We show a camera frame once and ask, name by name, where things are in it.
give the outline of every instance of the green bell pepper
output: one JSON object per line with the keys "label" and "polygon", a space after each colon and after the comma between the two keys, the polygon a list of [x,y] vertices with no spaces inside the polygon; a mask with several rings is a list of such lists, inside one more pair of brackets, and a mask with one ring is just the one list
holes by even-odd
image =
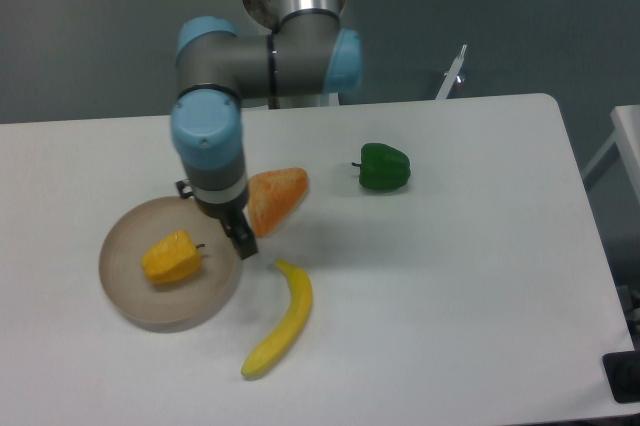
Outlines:
{"label": "green bell pepper", "polygon": [[393,191],[409,181],[411,165],[402,151],[382,143],[367,143],[360,151],[360,184],[374,191]]}

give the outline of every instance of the orange toy fruit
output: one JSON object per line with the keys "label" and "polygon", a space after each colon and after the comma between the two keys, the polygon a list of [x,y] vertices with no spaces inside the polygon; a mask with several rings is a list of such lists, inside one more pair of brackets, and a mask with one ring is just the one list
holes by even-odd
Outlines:
{"label": "orange toy fruit", "polygon": [[307,189],[309,176],[302,168],[279,169],[249,179],[249,217],[259,238],[268,235],[297,206]]}

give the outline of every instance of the gray floor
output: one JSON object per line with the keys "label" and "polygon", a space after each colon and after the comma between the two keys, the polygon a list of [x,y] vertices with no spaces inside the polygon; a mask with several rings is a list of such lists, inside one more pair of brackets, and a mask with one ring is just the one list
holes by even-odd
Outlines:
{"label": "gray floor", "polygon": [[[181,24],[215,14],[256,27],[240,0],[0,0],[0,122],[166,114]],[[347,0],[365,80],[348,103],[431,99],[463,43],[460,96],[545,92],[578,165],[640,103],[640,0]],[[640,207],[620,165],[590,195],[621,281],[640,265]]]}

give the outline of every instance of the metal bracket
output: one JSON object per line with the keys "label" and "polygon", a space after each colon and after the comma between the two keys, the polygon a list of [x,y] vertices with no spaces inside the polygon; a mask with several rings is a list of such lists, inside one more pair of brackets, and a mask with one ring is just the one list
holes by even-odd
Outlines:
{"label": "metal bracket", "polygon": [[183,179],[182,181],[178,181],[176,183],[176,188],[178,189],[178,194],[182,199],[189,199],[193,196],[193,191],[191,190],[191,183],[188,179]]}

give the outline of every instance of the white table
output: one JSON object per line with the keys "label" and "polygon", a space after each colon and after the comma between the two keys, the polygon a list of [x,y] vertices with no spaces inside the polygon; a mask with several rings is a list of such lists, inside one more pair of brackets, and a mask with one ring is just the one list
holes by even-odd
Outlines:
{"label": "white table", "polygon": [[[560,112],[544,95],[244,114],[249,173],[302,166],[311,189],[208,322],[158,334],[97,274],[114,222],[183,178],[168,118],[0,126],[0,424],[502,425],[632,414],[601,356],[632,348]],[[381,141],[408,191],[363,193]],[[252,347],[315,303],[259,381]]]}

